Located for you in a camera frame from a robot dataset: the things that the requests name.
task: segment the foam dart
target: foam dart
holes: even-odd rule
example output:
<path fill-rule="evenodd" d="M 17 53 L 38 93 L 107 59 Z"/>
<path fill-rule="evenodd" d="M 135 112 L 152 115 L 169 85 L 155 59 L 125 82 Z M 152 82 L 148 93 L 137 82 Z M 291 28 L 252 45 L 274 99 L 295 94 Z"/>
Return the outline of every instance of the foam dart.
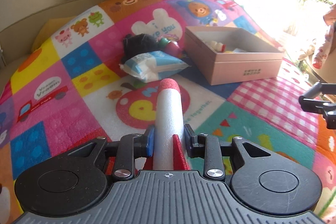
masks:
<path fill-rule="evenodd" d="M 173 79 L 159 84 L 156 105 L 153 170 L 174 170 L 173 135 L 178 135 L 183 154 L 184 123 L 179 85 Z"/>
<path fill-rule="evenodd" d="M 174 170 L 190 170 L 188 162 L 185 159 L 183 153 L 182 144 L 178 135 L 173 135 L 173 159 L 174 159 Z M 153 157 L 146 159 L 144 170 L 153 170 Z"/>

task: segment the silver screw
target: silver screw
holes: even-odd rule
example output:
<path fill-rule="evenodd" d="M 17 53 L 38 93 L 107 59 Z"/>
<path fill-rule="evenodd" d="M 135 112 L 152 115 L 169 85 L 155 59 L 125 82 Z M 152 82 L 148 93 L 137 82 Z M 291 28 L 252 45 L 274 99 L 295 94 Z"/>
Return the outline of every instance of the silver screw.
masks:
<path fill-rule="evenodd" d="M 117 176 L 118 178 L 126 178 L 131 175 L 131 172 L 126 169 L 119 169 L 116 172 L 114 172 L 114 175 Z"/>
<path fill-rule="evenodd" d="M 219 178 L 221 177 L 224 173 L 222 170 L 219 169 L 210 169 L 207 172 L 208 176 L 213 177 L 213 178 Z"/>

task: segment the patchwork blanket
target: patchwork blanket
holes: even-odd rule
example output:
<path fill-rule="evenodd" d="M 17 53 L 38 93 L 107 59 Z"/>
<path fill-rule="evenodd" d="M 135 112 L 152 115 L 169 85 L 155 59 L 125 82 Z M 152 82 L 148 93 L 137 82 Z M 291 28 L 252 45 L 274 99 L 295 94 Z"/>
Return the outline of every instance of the patchwork blanket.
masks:
<path fill-rule="evenodd" d="M 14 183 L 27 168 L 91 138 L 116 141 L 154 123 L 158 83 L 144 84 L 120 70 L 125 35 L 177 38 L 183 47 L 185 27 L 196 25 L 244 28 L 280 47 L 231 0 L 108 0 L 31 54 L 0 98 L 1 224 L 22 213 Z M 292 62 L 283 60 L 277 78 L 210 86 L 192 60 L 185 61 L 191 66 L 173 77 L 185 122 L 225 141 L 243 136 L 313 169 L 323 184 L 315 212 L 332 223 L 336 136 L 321 116 L 301 111 L 298 96 L 310 86 Z M 190 164 L 203 165 L 201 159 Z"/>

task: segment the open box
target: open box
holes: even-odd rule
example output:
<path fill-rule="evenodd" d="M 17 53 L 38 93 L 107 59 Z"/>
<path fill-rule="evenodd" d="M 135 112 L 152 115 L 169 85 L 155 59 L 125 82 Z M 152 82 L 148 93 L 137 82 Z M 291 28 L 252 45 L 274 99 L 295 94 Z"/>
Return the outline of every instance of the open box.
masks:
<path fill-rule="evenodd" d="M 206 45 L 212 40 L 225 44 L 226 51 L 248 52 L 218 53 Z M 276 77 L 283 58 L 282 51 L 233 27 L 186 27 L 184 49 L 210 85 Z"/>

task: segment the round black pad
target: round black pad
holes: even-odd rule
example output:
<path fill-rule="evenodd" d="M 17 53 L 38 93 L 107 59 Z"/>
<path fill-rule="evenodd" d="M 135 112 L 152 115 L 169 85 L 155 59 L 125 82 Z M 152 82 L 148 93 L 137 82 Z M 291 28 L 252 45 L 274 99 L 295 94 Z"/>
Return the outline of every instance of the round black pad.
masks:
<path fill-rule="evenodd" d="M 263 173 L 259 178 L 259 182 L 265 189 L 275 193 L 290 192 L 299 185 L 296 176 L 280 170 Z"/>
<path fill-rule="evenodd" d="M 97 203 L 107 188 L 105 174 L 90 157 L 62 154 L 25 170 L 15 183 L 22 209 L 49 217 L 83 211 Z"/>
<path fill-rule="evenodd" d="M 39 179 L 39 185 L 42 189 L 51 193 L 62 193 L 76 186 L 78 177 L 64 170 L 50 171 L 42 175 Z"/>
<path fill-rule="evenodd" d="M 269 215 L 296 215 L 313 210 L 322 184 L 308 168 L 247 140 L 236 140 L 240 155 L 230 181 L 234 195 L 249 208 Z"/>

